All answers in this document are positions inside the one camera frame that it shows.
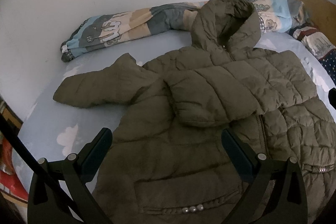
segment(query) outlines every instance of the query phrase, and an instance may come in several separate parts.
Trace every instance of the olive green puffer jacket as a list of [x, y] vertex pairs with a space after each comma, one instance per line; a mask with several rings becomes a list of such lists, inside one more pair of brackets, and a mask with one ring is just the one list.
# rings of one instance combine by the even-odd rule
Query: olive green puffer jacket
[[58, 102], [130, 105], [94, 191], [115, 224], [221, 223], [247, 186], [221, 145], [228, 126], [256, 153], [296, 157], [309, 223], [321, 212], [336, 187], [335, 123], [295, 54], [253, 49], [259, 38], [251, 3], [210, 0], [195, 18], [192, 46], [143, 67], [124, 54], [63, 81]]

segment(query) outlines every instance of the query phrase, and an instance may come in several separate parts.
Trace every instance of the wooden headboard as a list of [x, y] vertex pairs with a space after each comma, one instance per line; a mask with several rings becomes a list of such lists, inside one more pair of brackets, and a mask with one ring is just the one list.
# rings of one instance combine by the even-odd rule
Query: wooden headboard
[[336, 5], [328, 0], [301, 0], [310, 13], [311, 20], [330, 42], [336, 45]]

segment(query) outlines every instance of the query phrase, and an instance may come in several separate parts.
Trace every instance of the jacket zipper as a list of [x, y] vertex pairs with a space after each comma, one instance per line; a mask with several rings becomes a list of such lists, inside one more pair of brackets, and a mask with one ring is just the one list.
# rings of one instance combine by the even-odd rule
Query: jacket zipper
[[262, 115], [258, 115], [257, 122], [259, 125], [259, 139], [260, 139], [261, 148], [264, 150], [267, 158], [270, 158], [270, 154], [269, 154], [268, 147], [267, 147], [266, 133], [265, 133]]

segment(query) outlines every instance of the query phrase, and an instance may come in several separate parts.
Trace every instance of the black cable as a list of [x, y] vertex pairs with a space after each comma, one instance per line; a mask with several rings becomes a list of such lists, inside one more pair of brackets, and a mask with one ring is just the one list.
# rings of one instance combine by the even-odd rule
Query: black cable
[[77, 214], [79, 211], [76, 203], [63, 191], [63, 189], [56, 183], [56, 181], [38, 164], [32, 154], [24, 146], [21, 140], [13, 133], [13, 130], [8, 125], [7, 121], [2, 115], [0, 115], [0, 131], [14, 148], [14, 150], [20, 155], [25, 163], [30, 167], [43, 182], [48, 185], [56, 194], [58, 194], [66, 204]]

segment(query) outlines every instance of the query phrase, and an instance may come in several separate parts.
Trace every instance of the screw head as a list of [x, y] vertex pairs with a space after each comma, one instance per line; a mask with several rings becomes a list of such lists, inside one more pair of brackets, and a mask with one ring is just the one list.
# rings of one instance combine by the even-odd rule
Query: screw head
[[42, 163], [44, 163], [44, 161], [45, 161], [45, 158], [39, 158], [39, 160], [37, 161], [39, 164], [42, 164]]
[[260, 153], [260, 154], [258, 154], [258, 159], [259, 159], [259, 160], [265, 160], [265, 159], [267, 159], [267, 157], [266, 157], [265, 154]]
[[294, 164], [297, 163], [297, 159], [294, 157], [290, 157], [289, 160], [291, 161], [291, 163], [294, 163]]
[[75, 160], [77, 158], [77, 155], [75, 153], [72, 153], [68, 156], [68, 160]]

